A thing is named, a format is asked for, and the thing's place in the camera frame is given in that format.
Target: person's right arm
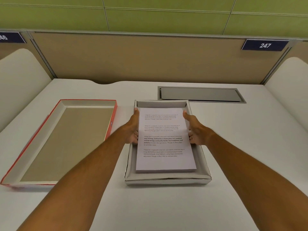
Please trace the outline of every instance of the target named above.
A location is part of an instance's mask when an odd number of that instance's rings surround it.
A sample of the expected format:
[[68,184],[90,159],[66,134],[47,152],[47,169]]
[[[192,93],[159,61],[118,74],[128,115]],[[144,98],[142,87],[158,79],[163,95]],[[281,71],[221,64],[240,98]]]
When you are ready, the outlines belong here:
[[302,191],[195,116],[183,116],[190,123],[190,142],[207,146],[259,230],[308,230],[308,197]]

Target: white number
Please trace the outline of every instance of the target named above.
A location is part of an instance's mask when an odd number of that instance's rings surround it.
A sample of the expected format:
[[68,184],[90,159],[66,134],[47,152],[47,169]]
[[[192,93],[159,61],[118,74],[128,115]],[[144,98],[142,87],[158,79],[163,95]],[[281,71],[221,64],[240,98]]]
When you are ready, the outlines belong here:
[[261,46],[259,47],[259,48],[268,48],[269,46],[271,46],[271,44],[270,43],[268,43],[268,44],[261,44]]
[[7,40],[6,36],[1,36],[0,35],[0,40]]

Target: white sheet of paper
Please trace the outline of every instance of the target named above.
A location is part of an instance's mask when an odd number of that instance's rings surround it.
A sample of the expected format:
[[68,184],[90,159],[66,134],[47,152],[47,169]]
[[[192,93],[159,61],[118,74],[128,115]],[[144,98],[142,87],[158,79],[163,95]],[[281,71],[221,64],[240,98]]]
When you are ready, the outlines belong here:
[[140,108],[136,170],[192,170],[196,163],[181,108]]

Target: desk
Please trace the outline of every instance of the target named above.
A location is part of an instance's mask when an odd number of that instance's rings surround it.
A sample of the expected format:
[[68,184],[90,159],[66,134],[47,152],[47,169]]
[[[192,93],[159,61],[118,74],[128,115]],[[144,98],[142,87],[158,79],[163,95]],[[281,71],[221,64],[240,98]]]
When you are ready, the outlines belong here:
[[[135,99],[157,99],[157,86],[237,88],[247,104],[191,102],[199,121],[273,168],[308,195],[308,134],[263,85],[54,79],[1,133],[0,176],[60,99],[116,99],[113,131],[129,120]],[[130,188],[126,144],[98,207],[94,230],[249,230],[252,218],[220,167],[203,151],[213,180],[206,186]],[[47,192],[0,186],[1,230],[16,230]]]

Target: box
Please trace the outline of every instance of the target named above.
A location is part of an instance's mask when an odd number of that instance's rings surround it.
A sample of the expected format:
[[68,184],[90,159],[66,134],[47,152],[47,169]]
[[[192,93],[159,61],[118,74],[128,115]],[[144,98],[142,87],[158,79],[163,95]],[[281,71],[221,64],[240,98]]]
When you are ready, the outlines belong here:
[[[188,100],[135,100],[137,108],[182,108],[191,114]],[[195,158],[195,171],[190,172],[136,172],[137,145],[129,148],[125,182],[127,185],[136,184],[207,184],[212,180],[201,146],[191,144]]]
[[111,132],[115,100],[60,100],[29,140],[1,184],[53,186]]

